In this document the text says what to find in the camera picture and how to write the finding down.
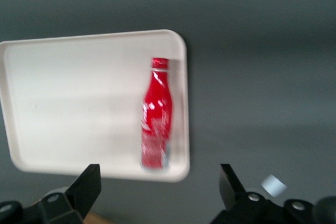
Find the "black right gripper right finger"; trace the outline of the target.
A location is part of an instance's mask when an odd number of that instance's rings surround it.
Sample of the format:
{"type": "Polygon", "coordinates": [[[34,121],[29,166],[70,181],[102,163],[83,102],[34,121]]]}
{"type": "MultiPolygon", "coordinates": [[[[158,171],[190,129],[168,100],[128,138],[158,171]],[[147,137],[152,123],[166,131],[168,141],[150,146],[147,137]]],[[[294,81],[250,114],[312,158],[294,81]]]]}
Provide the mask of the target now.
{"type": "Polygon", "coordinates": [[[211,223],[335,223],[335,196],[314,205],[288,199],[279,206],[257,192],[246,191],[229,164],[220,166],[219,191],[225,209],[211,223]]]}

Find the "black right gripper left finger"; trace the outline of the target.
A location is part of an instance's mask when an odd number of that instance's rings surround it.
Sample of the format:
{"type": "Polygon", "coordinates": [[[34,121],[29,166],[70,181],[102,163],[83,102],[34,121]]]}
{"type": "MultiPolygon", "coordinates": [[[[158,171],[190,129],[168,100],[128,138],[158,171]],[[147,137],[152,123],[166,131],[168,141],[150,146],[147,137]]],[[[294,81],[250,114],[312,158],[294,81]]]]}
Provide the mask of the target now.
{"type": "Polygon", "coordinates": [[[100,193],[100,165],[90,164],[68,188],[56,189],[29,207],[1,202],[1,223],[83,223],[100,193]]]}

